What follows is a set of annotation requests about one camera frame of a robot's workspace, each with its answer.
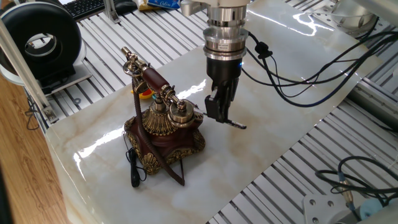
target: ceramic tile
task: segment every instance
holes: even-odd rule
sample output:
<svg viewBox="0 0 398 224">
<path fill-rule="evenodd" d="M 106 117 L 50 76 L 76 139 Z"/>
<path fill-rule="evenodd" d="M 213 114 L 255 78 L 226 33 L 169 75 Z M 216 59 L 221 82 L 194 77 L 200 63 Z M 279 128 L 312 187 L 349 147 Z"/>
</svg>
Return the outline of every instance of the ceramic tile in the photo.
<svg viewBox="0 0 398 224">
<path fill-rule="evenodd" d="M 269 44 L 278 61 L 279 74 L 296 80 L 314 74 L 357 43 L 278 0 L 252 3 L 246 29 Z M 253 47 L 249 40 L 248 48 Z M 360 47 L 345 59 L 356 58 L 365 51 L 365 47 Z M 127 86 L 47 131 L 68 217 L 73 223 L 205 223 L 310 131 L 379 63 L 376 57 L 368 59 L 332 99 L 314 108 L 291 106 L 273 88 L 258 85 L 242 75 L 229 118 L 248 128 L 240 130 L 205 119 L 200 131 L 206 148 L 184 159 L 184 187 L 164 170 L 150 176 L 139 188 L 131 187 L 122 136 L 124 122 L 134 116 Z M 320 79 L 331 77 L 346 66 L 347 63 L 336 64 Z M 249 56 L 244 58 L 243 67 L 268 82 L 264 71 Z M 211 80 L 206 75 L 206 57 L 201 48 L 158 72 L 176 86 L 178 97 L 205 108 Z M 338 82 L 317 85 L 296 100 L 316 101 Z M 286 92 L 292 94 L 301 89 L 295 87 Z M 142 109 L 149 104 L 150 101 L 142 101 Z M 173 168 L 179 173 L 178 164 Z"/>
</svg>

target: black wire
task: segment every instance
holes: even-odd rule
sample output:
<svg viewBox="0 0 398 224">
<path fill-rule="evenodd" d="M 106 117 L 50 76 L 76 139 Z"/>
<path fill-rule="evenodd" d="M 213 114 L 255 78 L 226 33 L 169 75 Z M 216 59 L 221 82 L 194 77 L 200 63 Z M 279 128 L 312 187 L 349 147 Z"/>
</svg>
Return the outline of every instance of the black wire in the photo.
<svg viewBox="0 0 398 224">
<path fill-rule="evenodd" d="M 357 46 L 359 46 L 359 45 L 362 44 L 363 42 L 368 41 L 368 40 L 370 40 L 370 39 L 373 39 L 373 38 L 375 38 L 375 37 L 377 37 L 377 36 L 380 36 L 380 35 L 392 35 L 392 36 L 390 36 L 390 37 L 388 37 L 388 38 L 386 38 L 386 39 L 380 41 L 378 44 L 376 44 L 375 47 L 372 47 L 369 51 L 367 51 L 364 55 L 362 55 L 361 58 L 360 58 L 357 62 L 354 62 L 352 65 L 350 65 L 345 71 L 343 71 L 343 72 L 340 73 L 339 75 L 337 75 L 337 76 L 335 76 L 335 77 L 332 77 L 332 78 L 329 78 L 329 79 L 327 79 L 327 80 L 322 80 L 322 81 L 307 83 L 307 84 L 313 84 L 313 83 L 325 83 L 325 82 L 330 82 L 330 81 L 332 81 L 332 80 L 334 80 L 334 79 L 339 78 L 340 76 L 342 76 L 343 74 L 345 74 L 345 72 L 347 72 L 348 70 L 351 70 L 351 71 L 349 72 L 349 74 L 347 75 L 347 77 L 345 77 L 345 78 L 343 79 L 343 81 L 342 81 L 330 94 L 328 94 L 326 97 L 324 97 L 323 99 L 321 99 L 321 100 L 319 100 L 318 102 L 315 102 L 315 103 L 311 103 L 311 104 L 306 104 L 306 105 L 305 105 L 305 104 L 300 104 L 300 103 L 296 103 L 296 102 L 294 102 L 294 101 L 289 100 L 289 99 L 288 99 L 287 97 L 285 97 L 284 94 L 278 89 L 278 85 L 275 83 L 274 79 L 272 78 L 271 71 L 268 69 L 268 66 L 267 66 L 267 64 L 266 64 L 265 59 L 263 59 L 264 69 L 265 69 L 265 71 L 267 72 L 267 74 L 268 74 L 268 76 L 269 76 L 269 79 L 271 80 L 272 86 L 275 88 L 275 90 L 277 91 L 278 95 L 279 95 L 283 100 L 285 100 L 286 102 L 290 103 L 291 105 L 298 106 L 298 107 L 308 108 L 308 107 L 317 106 L 317 105 L 319 105 L 319 104 L 325 102 L 326 100 L 330 99 L 332 96 L 334 96 L 334 95 L 345 85 L 345 83 L 353 76 L 353 74 L 355 73 L 355 71 L 357 71 L 357 69 L 365 62 L 365 60 L 366 60 L 368 57 L 370 57 L 372 54 L 375 53 L 375 51 L 379 50 L 379 48 L 382 47 L 383 45 L 385 45 L 386 43 L 389 43 L 389 42 L 392 42 L 392 41 L 395 41 L 396 39 L 398 39 L 398 32 L 383 32 L 383 33 L 379 33 L 379 34 L 376 34 L 376 35 L 373 35 L 373 36 L 364 38 L 364 39 L 361 40 L 359 43 L 357 43 L 356 45 L 350 47 L 348 50 L 346 50 L 345 52 L 343 52 L 341 55 L 337 56 L 337 58 L 335 58 L 332 62 L 330 62 L 330 63 L 326 64 L 325 66 L 323 66 L 323 67 L 321 68 L 321 70 L 320 70 L 318 73 L 316 73 L 315 75 L 313 75 L 312 77 L 310 77 L 309 79 L 307 79 L 307 80 L 311 80 L 311 79 L 313 79 L 313 78 L 316 78 L 317 76 L 319 76 L 319 74 L 320 74 L 321 72 L 323 72 L 324 70 L 326 70 L 331 64 L 333 64 L 333 63 L 335 63 L 336 61 L 338 61 L 338 59 L 340 59 L 341 57 L 343 57 L 343 56 L 344 56 L 345 54 L 347 54 L 349 51 L 353 50 L 354 48 L 356 48 Z M 254 39 L 254 41 L 258 44 L 258 40 L 257 40 L 255 37 L 254 37 L 253 39 Z"/>
<path fill-rule="evenodd" d="M 341 160 L 340 163 L 338 164 L 337 171 L 338 171 L 338 172 L 341 172 L 341 167 L 343 166 L 343 164 L 344 164 L 345 162 L 347 162 L 347 161 L 350 161 L 350 160 L 359 160 L 359 161 L 370 162 L 370 163 L 372 163 L 372 164 L 378 166 L 380 169 L 386 171 L 392 178 L 394 178 L 396 181 L 398 181 L 398 175 L 395 174 L 395 173 L 394 173 L 393 171 L 391 171 L 390 169 L 388 169 L 385 165 L 381 164 L 381 163 L 378 162 L 378 161 L 375 161 L 374 159 L 370 159 L 370 158 L 363 157 L 363 156 L 349 156 L 349 157 L 347 157 L 347 158 Z"/>
<path fill-rule="evenodd" d="M 29 131 L 34 131 L 34 130 L 36 130 L 36 129 L 38 129 L 40 127 L 39 125 L 37 125 L 37 127 L 35 127 L 35 128 L 30 128 L 29 127 L 30 122 L 32 121 L 32 118 L 34 117 L 34 113 L 38 113 L 38 111 L 35 110 L 36 102 L 33 100 L 32 96 L 28 96 L 27 97 L 27 103 L 29 105 L 29 109 L 27 111 L 25 111 L 25 116 L 28 116 L 29 119 L 27 120 L 26 128 Z"/>
<path fill-rule="evenodd" d="M 129 148 L 127 146 L 127 142 L 126 142 L 126 135 L 123 135 L 123 139 L 124 139 L 124 143 L 126 145 L 127 148 L 127 152 L 126 152 L 126 158 L 129 161 L 130 165 L 131 165 L 131 173 L 130 173 L 130 178 L 131 178 L 131 185 L 132 187 L 138 187 L 139 186 L 139 182 L 140 181 L 145 181 L 147 179 L 147 172 L 145 169 L 143 169 L 142 167 L 138 167 L 137 166 L 137 154 L 134 150 L 133 147 Z M 145 178 L 144 180 L 141 179 L 139 173 L 138 173 L 138 169 L 141 169 L 145 172 Z"/>
<path fill-rule="evenodd" d="M 367 188 L 367 187 L 357 187 L 357 186 L 353 186 L 353 185 L 346 185 L 346 184 L 342 184 L 340 182 L 334 181 L 334 180 L 330 180 L 329 178 L 326 178 L 323 174 L 327 174 L 330 170 L 318 170 L 316 171 L 315 175 L 325 181 L 328 182 L 329 184 L 333 185 L 333 186 L 338 186 L 338 187 L 343 187 L 349 190 L 354 190 L 357 192 L 366 192 L 369 194 L 394 194 L 396 192 L 398 192 L 398 188 L 394 187 L 394 188 L 389 188 L 389 189 L 374 189 L 374 188 Z"/>
<path fill-rule="evenodd" d="M 351 212 L 352 212 L 353 215 L 355 216 L 356 221 L 358 221 L 358 222 L 362 221 L 361 217 L 359 217 L 359 215 L 356 213 L 355 210 L 352 210 Z"/>
<path fill-rule="evenodd" d="M 375 23 L 374 23 L 373 26 L 372 26 L 372 29 L 369 29 L 364 35 L 361 35 L 361 36 L 359 36 L 359 37 L 355 37 L 355 39 L 360 40 L 360 39 L 362 39 L 362 38 L 364 38 L 364 37 L 368 37 L 369 35 L 371 35 L 371 33 L 373 32 L 373 30 L 374 30 L 374 28 L 376 27 L 377 23 L 379 22 L 379 19 L 380 19 L 380 18 L 377 17 Z"/>
<path fill-rule="evenodd" d="M 271 84 L 271 83 L 264 83 L 264 82 L 258 82 L 258 83 L 260 83 L 260 84 L 262 84 L 262 85 L 267 85 L 267 86 L 294 86 L 294 85 L 299 85 L 299 84 L 313 85 L 313 84 L 321 84 L 321 83 L 325 83 L 325 82 L 330 82 L 330 81 L 332 81 L 332 80 L 334 80 L 334 79 L 337 79 L 337 78 L 341 77 L 341 76 L 344 75 L 347 71 L 351 70 L 351 69 L 356 65 L 356 63 L 353 63 L 353 64 L 350 65 L 346 70 L 342 71 L 342 72 L 339 73 L 338 75 L 336 75 L 336 76 L 334 76 L 334 77 L 332 77 L 332 78 L 329 78 L 329 79 L 327 79 L 327 80 L 322 80 L 322 81 L 317 81 L 317 82 L 309 82 L 309 81 L 312 80 L 312 79 L 314 79 L 314 78 L 316 78 L 316 77 L 318 77 L 319 74 L 321 74 L 321 72 L 323 72 L 324 70 L 326 70 L 326 69 L 327 69 L 330 65 L 332 65 L 333 63 L 336 63 L 336 62 L 343 62 L 343 61 L 339 61 L 339 59 L 340 59 L 341 57 L 343 57 L 344 55 L 346 55 L 346 54 L 347 54 L 348 52 L 350 52 L 351 50 L 355 49 L 356 47 L 360 46 L 361 44 L 365 43 L 366 41 L 369 41 L 369 40 L 371 40 L 371 39 L 374 39 L 374 38 L 376 38 L 376 37 L 383 36 L 383 35 L 398 35 L 398 32 L 394 32 L 394 31 L 381 32 L 381 33 L 378 33 L 378 34 L 375 34 L 375 35 L 372 35 L 372 36 L 370 36 L 370 37 L 367 37 L 367 38 L 362 39 L 362 40 L 359 41 L 357 44 L 353 45 L 352 47 L 350 47 L 349 49 L 347 49 L 346 51 L 344 51 L 342 54 L 340 54 L 339 56 L 337 56 L 337 58 L 335 58 L 335 59 L 332 60 L 331 62 L 329 62 L 329 63 L 327 63 L 326 65 L 324 65 L 324 66 L 321 68 L 321 70 L 320 70 L 319 72 L 317 72 L 316 74 L 314 74 L 313 76 L 311 76 L 310 78 L 308 78 L 308 79 L 306 79 L 306 80 L 304 80 L 304 81 L 295 81 L 295 80 L 290 80 L 290 79 L 288 79 L 288 78 L 279 77 L 280 79 L 282 79 L 282 80 L 284 80 L 284 81 L 291 82 L 291 83 L 294 83 L 294 84 L 273 85 L 273 84 Z M 249 36 L 251 36 L 251 37 L 253 38 L 253 40 L 255 41 L 256 44 L 259 43 L 259 41 L 256 39 L 256 37 L 255 37 L 252 33 L 249 32 Z M 382 43 L 382 44 L 381 44 L 381 45 L 379 44 L 379 45 L 377 45 L 375 48 L 373 48 L 373 49 L 374 49 L 374 50 L 373 50 L 374 52 L 373 52 L 371 55 L 373 55 L 373 54 L 375 54 L 376 52 L 378 52 L 378 51 L 380 50 L 380 48 L 383 47 L 383 46 L 384 46 L 385 44 L 387 44 L 388 42 L 386 42 L 386 41 L 381 41 L 380 43 Z M 264 70 L 267 70 L 266 66 L 263 65 L 263 64 L 256 58 L 256 56 L 254 56 L 254 54 L 253 54 L 249 49 L 248 49 L 248 53 L 251 55 L 251 57 L 252 57 Z M 365 55 L 363 55 L 361 58 L 358 59 L 358 61 L 359 61 L 359 60 L 365 61 L 365 60 L 366 60 L 368 57 L 370 57 L 371 55 L 367 55 L 366 57 L 364 57 Z M 269 70 L 268 70 L 268 72 L 269 72 L 271 75 L 273 75 L 273 76 L 275 76 L 275 77 L 278 77 L 275 73 L 273 73 L 273 72 L 271 72 L 271 71 L 269 71 Z"/>
</svg>

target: black cable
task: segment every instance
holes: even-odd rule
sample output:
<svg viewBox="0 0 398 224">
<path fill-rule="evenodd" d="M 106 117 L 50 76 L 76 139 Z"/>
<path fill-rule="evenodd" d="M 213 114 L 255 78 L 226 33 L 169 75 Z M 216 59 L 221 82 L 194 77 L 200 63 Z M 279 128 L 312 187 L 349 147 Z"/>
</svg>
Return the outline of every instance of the black cable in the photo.
<svg viewBox="0 0 398 224">
<path fill-rule="evenodd" d="M 321 179 L 321 180 L 323 180 L 323 181 L 325 181 L 325 182 L 328 182 L 329 184 L 331 184 L 332 186 L 334 186 L 334 187 L 332 187 L 332 189 L 330 190 L 331 193 L 333 193 L 333 194 L 338 194 L 338 193 L 343 193 L 343 192 L 345 192 L 345 191 L 354 190 L 354 191 L 357 191 L 357 192 L 359 192 L 359 193 L 361 193 L 361 194 L 365 194 L 365 195 L 367 195 L 367 196 L 377 198 L 377 199 L 380 201 L 380 203 L 381 203 L 381 205 L 382 205 L 383 207 L 385 207 L 386 205 L 388 205 L 389 202 L 390 202 L 392 199 L 398 198 L 398 188 L 397 188 L 397 187 L 395 187 L 395 188 L 390 188 L 390 189 L 375 189 L 375 188 L 371 187 L 370 185 L 368 185 L 367 183 L 363 182 L 362 180 L 359 180 L 359 179 L 356 178 L 356 177 L 353 177 L 353 176 L 348 175 L 348 174 L 344 174 L 344 173 L 342 172 L 341 168 L 342 168 L 342 166 L 344 165 L 344 163 L 346 163 L 346 162 L 348 162 L 348 161 L 350 161 L 350 160 L 357 160 L 357 161 L 359 160 L 359 161 L 370 162 L 370 163 L 374 164 L 375 166 L 378 166 L 378 167 L 381 168 L 382 170 L 386 171 L 392 178 L 394 178 L 396 181 L 398 181 L 398 175 L 395 174 L 393 171 L 391 171 L 390 169 L 388 169 L 386 166 L 384 166 L 384 165 L 381 164 L 380 162 L 375 161 L 374 159 L 370 159 L 370 158 L 367 158 L 367 157 L 363 157 L 363 156 L 350 156 L 350 157 L 347 157 L 347 158 L 341 160 L 340 163 L 338 164 L 338 168 L 337 168 L 338 171 L 333 171 L 333 170 L 318 170 L 318 171 L 316 171 L 315 175 L 316 175 L 319 179 Z M 348 180 L 354 181 L 354 182 L 356 182 L 356 183 L 362 185 L 363 187 L 358 187 L 358 186 L 355 186 L 355 185 L 342 184 L 341 182 L 337 182 L 337 181 L 334 181 L 334 180 L 331 180 L 331 179 L 325 177 L 324 174 L 334 174 L 334 175 L 338 175 L 340 181 L 344 181 L 345 179 L 348 179 Z M 340 188 L 340 187 L 343 188 L 344 190 L 337 191 L 337 192 L 333 191 L 333 190 L 335 190 L 335 189 L 337 189 L 337 188 Z"/>
<path fill-rule="evenodd" d="M 377 17 L 375 23 L 374 23 L 373 26 L 372 26 L 372 29 L 369 29 L 364 35 L 361 35 L 361 36 L 359 36 L 359 37 L 355 37 L 355 39 L 360 40 L 360 39 L 362 39 L 362 38 L 364 38 L 364 37 L 368 37 L 369 35 L 371 35 L 371 33 L 373 32 L 373 30 L 374 30 L 374 28 L 376 27 L 377 23 L 379 22 L 379 19 L 380 19 L 380 18 Z"/>
<path fill-rule="evenodd" d="M 383 36 L 383 35 L 398 35 L 398 32 L 394 32 L 394 31 L 381 32 L 381 33 L 372 35 L 372 36 L 370 36 L 370 37 L 364 38 L 363 40 L 359 41 L 357 44 L 353 45 L 352 47 L 350 47 L 349 49 L 347 49 L 346 51 L 344 51 L 342 54 L 340 54 L 339 56 L 337 56 L 337 58 L 335 58 L 335 59 L 332 60 L 331 62 L 329 62 L 329 63 L 327 63 L 326 65 L 324 65 L 324 66 L 321 68 L 321 70 L 320 70 L 319 72 L 317 72 L 316 74 L 314 74 L 313 76 L 311 76 L 310 78 L 308 78 L 308 79 L 306 79 L 306 80 L 304 80 L 304 81 L 295 81 L 295 80 L 290 80 L 290 79 L 284 78 L 284 77 L 279 77 L 279 78 L 282 79 L 282 80 L 284 80 L 284 81 L 294 83 L 294 84 L 296 84 L 296 85 L 298 85 L 298 84 L 314 85 L 314 84 L 321 84 L 321 83 L 325 83 L 325 82 L 330 82 L 330 81 L 332 81 L 332 80 L 334 80 L 334 79 L 336 79 L 336 78 L 339 78 L 339 77 L 341 77 L 342 75 L 344 75 L 348 70 L 350 70 L 351 68 L 353 68 L 356 64 L 353 63 L 353 64 L 350 65 L 350 67 L 348 67 L 345 71 L 342 71 L 342 72 L 339 73 L 337 76 L 332 77 L 332 78 L 329 78 L 329 79 L 327 79 L 327 80 L 322 80 L 322 81 L 318 81 L 318 82 L 309 82 L 309 81 L 312 80 L 312 79 L 314 79 L 314 78 L 316 78 L 317 76 L 319 76 L 319 74 L 321 74 L 321 72 L 323 72 L 324 70 L 326 70 L 326 69 L 327 69 L 330 65 L 332 65 L 333 63 L 340 62 L 339 59 L 340 59 L 341 57 L 343 57 L 344 55 L 346 55 L 346 54 L 347 54 L 348 52 L 350 52 L 351 50 L 355 49 L 356 47 L 360 46 L 361 44 L 365 43 L 366 41 L 369 41 L 369 40 L 371 40 L 371 39 L 374 39 L 374 38 L 376 38 L 376 37 Z M 259 41 L 256 39 L 256 37 L 255 37 L 252 33 L 249 33 L 249 36 L 252 37 L 253 40 L 255 41 L 255 43 L 258 45 Z M 384 42 L 381 42 L 381 43 L 382 43 L 381 45 L 379 44 L 379 45 L 376 46 L 376 48 L 374 48 L 375 52 L 373 52 L 372 55 L 376 53 L 376 49 L 377 49 L 377 51 L 380 50 L 380 48 L 381 48 L 382 46 L 384 46 L 385 44 L 387 44 L 388 42 L 384 41 Z M 252 53 L 249 49 L 248 49 L 248 53 L 251 55 L 251 57 L 252 57 L 264 70 L 267 70 L 266 67 L 253 55 L 253 53 Z M 364 56 L 362 56 L 362 57 L 359 58 L 358 60 L 361 60 L 361 59 L 362 59 L 362 60 L 366 60 L 367 57 L 364 58 Z M 266 85 L 269 85 L 269 86 L 278 86 L 278 85 L 273 85 L 273 84 L 270 84 L 270 83 L 267 83 Z M 281 86 L 294 86 L 294 85 L 292 85 L 292 84 L 287 84 L 287 85 L 281 85 Z"/>
<path fill-rule="evenodd" d="M 343 164 L 350 160 L 359 160 L 359 161 L 370 162 L 370 163 L 378 166 L 380 169 L 384 170 L 385 172 L 387 172 L 392 178 L 394 178 L 396 181 L 398 181 L 398 175 L 395 174 L 390 169 L 388 169 L 385 165 L 381 164 L 378 161 L 375 161 L 374 159 L 370 159 L 370 158 L 363 157 L 363 156 L 349 156 L 349 157 L 341 160 L 340 163 L 338 164 L 337 171 L 341 172 L 341 167 L 343 166 Z"/>
<path fill-rule="evenodd" d="M 35 127 L 35 128 L 30 128 L 29 127 L 30 122 L 32 121 L 32 118 L 34 117 L 34 113 L 38 113 L 38 111 L 35 110 L 36 102 L 33 100 L 32 96 L 28 96 L 27 97 L 27 103 L 29 105 L 29 109 L 28 109 L 28 111 L 25 111 L 25 116 L 29 117 L 29 119 L 27 120 L 26 128 L 29 131 L 34 131 L 34 130 L 36 130 L 36 129 L 38 129 L 40 127 L 39 125 L 37 125 L 37 127 Z"/>
<path fill-rule="evenodd" d="M 353 213 L 353 215 L 354 215 L 354 217 L 355 217 L 355 219 L 356 219 L 357 222 L 362 221 L 361 217 L 359 217 L 359 215 L 356 213 L 355 210 L 352 210 L 351 212 Z"/>
<path fill-rule="evenodd" d="M 316 171 L 315 175 L 325 181 L 328 182 L 329 184 L 333 185 L 333 186 L 337 186 L 337 187 L 343 187 L 345 189 L 349 189 L 349 190 L 354 190 L 357 192 L 366 192 L 369 194 L 394 194 L 396 192 L 398 192 L 398 188 L 394 187 L 394 188 L 390 188 L 390 189 L 374 189 L 374 188 L 367 188 L 367 187 L 357 187 L 357 186 L 353 186 L 353 185 L 346 185 L 346 184 L 342 184 L 340 182 L 334 181 L 334 180 L 330 180 L 329 178 L 326 178 L 323 174 L 327 174 L 327 172 L 329 172 L 330 170 L 318 170 Z"/>
<path fill-rule="evenodd" d="M 321 72 L 323 72 L 324 70 L 326 70 L 331 64 L 333 64 L 333 63 L 335 63 L 336 61 L 338 61 L 342 56 L 344 56 L 345 54 L 347 54 L 347 53 L 348 53 L 349 51 L 351 51 L 352 49 L 356 48 L 357 46 L 359 46 L 359 45 L 362 44 L 363 42 L 368 41 L 369 39 L 373 39 L 373 38 L 375 38 L 375 37 L 377 37 L 377 36 L 380 36 L 380 35 L 391 35 L 391 36 L 388 37 L 388 38 L 386 38 L 386 39 L 384 39 L 384 40 L 382 40 L 382 41 L 380 41 L 378 44 L 376 44 L 375 47 L 371 48 L 371 49 L 370 49 L 369 51 L 367 51 L 364 55 L 362 55 L 361 58 L 360 58 L 357 62 L 354 62 L 352 65 L 350 65 L 345 71 L 343 71 L 343 72 L 340 73 L 339 75 L 337 75 L 337 76 L 335 76 L 335 77 L 332 77 L 332 78 L 329 78 L 329 79 L 327 79 L 327 80 L 322 80 L 322 81 L 317 81 L 317 82 L 310 82 L 310 83 L 308 83 L 308 80 L 311 80 L 311 79 L 316 78 L 317 76 L 319 76 L 319 74 L 320 74 Z M 258 45 L 258 44 L 259 44 L 258 40 L 257 40 L 255 37 L 254 37 L 253 39 L 254 39 L 254 41 L 256 42 L 256 44 Z M 307 83 L 306 83 L 307 85 L 308 85 L 308 84 L 314 84 L 314 83 L 325 83 L 325 82 L 330 82 L 330 81 L 332 81 L 332 80 L 334 80 L 334 79 L 339 78 L 340 76 L 342 76 L 343 74 L 345 74 L 345 72 L 347 72 L 348 70 L 351 70 L 351 71 L 349 72 L 349 74 L 347 75 L 347 77 L 345 77 L 345 78 L 343 79 L 343 81 L 342 81 L 342 82 L 341 82 L 329 95 L 327 95 L 327 96 L 324 97 L 323 99 L 319 100 L 318 102 L 311 103 L 311 104 L 307 104 L 307 105 L 293 102 L 293 101 L 289 100 L 286 96 L 284 96 L 284 94 L 278 89 L 278 85 L 275 83 L 274 79 L 272 78 L 271 71 L 268 69 L 268 66 L 267 66 L 266 61 L 265 61 L 264 58 L 262 59 L 262 60 L 263 60 L 263 64 L 264 64 L 263 68 L 264 68 L 264 70 L 267 72 L 267 74 L 268 74 L 268 76 L 269 76 L 269 79 L 271 80 L 272 86 L 275 88 L 275 90 L 277 91 L 278 95 L 279 95 L 283 100 L 285 100 L 286 102 L 290 103 L 291 105 L 298 106 L 298 107 L 304 107 L 304 108 L 313 107 L 313 106 L 317 106 L 317 105 L 323 103 L 324 101 L 326 101 L 326 100 L 330 99 L 332 96 L 334 96 L 334 95 L 337 93 L 337 91 L 339 91 L 339 90 L 345 85 L 345 83 L 352 77 L 352 75 L 355 73 L 355 71 L 357 71 L 357 69 L 365 62 L 365 60 L 366 60 L 368 57 L 370 57 L 375 51 L 379 50 L 379 48 L 382 47 L 383 45 L 385 45 L 386 43 L 395 41 L 396 39 L 398 39 L 398 33 L 397 33 L 397 32 L 383 32 L 383 33 L 379 33 L 379 34 L 376 34 L 376 35 L 373 35 L 373 36 L 364 38 L 364 39 L 361 40 L 359 43 L 357 43 L 356 45 L 350 47 L 348 50 L 346 50 L 345 52 L 343 52 L 341 55 L 337 56 L 337 58 L 335 58 L 332 62 L 330 62 L 330 63 L 326 64 L 325 66 L 323 66 L 323 67 L 321 68 L 321 70 L 320 70 L 318 73 L 316 73 L 315 75 L 313 75 L 313 76 L 310 77 L 309 79 L 305 80 L 304 82 L 307 82 Z"/>
<path fill-rule="evenodd" d="M 140 181 L 145 181 L 147 179 L 147 172 L 143 168 L 137 166 L 137 154 L 136 154 L 134 148 L 131 147 L 129 149 L 129 147 L 127 146 L 125 135 L 123 135 L 123 139 L 124 139 L 124 143 L 127 147 L 126 158 L 131 165 L 131 171 L 130 171 L 131 186 L 135 188 L 135 187 L 139 186 Z M 141 177 L 138 173 L 138 169 L 141 169 L 145 172 L 144 180 L 141 179 Z"/>
</svg>

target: cable connector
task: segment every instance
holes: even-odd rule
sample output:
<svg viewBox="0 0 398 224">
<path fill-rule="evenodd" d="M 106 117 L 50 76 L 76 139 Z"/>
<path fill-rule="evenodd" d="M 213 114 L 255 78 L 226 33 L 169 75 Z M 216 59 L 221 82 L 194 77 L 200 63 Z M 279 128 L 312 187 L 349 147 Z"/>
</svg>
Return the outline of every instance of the cable connector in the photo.
<svg viewBox="0 0 398 224">
<path fill-rule="evenodd" d="M 347 180 L 340 181 L 341 184 L 349 185 Z M 344 196 L 344 199 L 349 204 L 354 204 L 354 196 L 350 190 L 347 190 L 344 187 L 340 187 L 341 194 Z"/>
<path fill-rule="evenodd" d="M 254 50 L 259 54 L 258 56 L 259 59 L 265 59 L 273 54 L 272 51 L 268 49 L 269 49 L 268 45 L 264 42 L 258 43 L 254 48 Z"/>
</svg>

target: metal frame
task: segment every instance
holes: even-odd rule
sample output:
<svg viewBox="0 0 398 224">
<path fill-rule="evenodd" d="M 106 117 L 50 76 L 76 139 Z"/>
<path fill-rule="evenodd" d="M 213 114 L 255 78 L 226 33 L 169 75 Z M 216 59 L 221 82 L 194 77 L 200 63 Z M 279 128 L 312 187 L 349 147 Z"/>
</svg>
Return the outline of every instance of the metal frame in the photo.
<svg viewBox="0 0 398 224">
<path fill-rule="evenodd" d="M 120 22 L 119 16 L 116 13 L 113 0 L 104 0 L 105 15 L 114 23 Z"/>
<path fill-rule="evenodd" d="M 43 91 L 39 84 L 36 82 L 32 71 L 26 64 L 22 54 L 19 52 L 17 45 L 13 41 L 7 27 L 0 20 L 0 47 L 6 54 L 7 58 L 11 62 L 17 74 L 20 76 L 22 81 L 25 83 L 25 87 L 29 94 L 33 97 L 34 101 L 44 115 L 47 117 L 50 123 L 58 121 L 49 101 L 43 94 Z"/>
</svg>

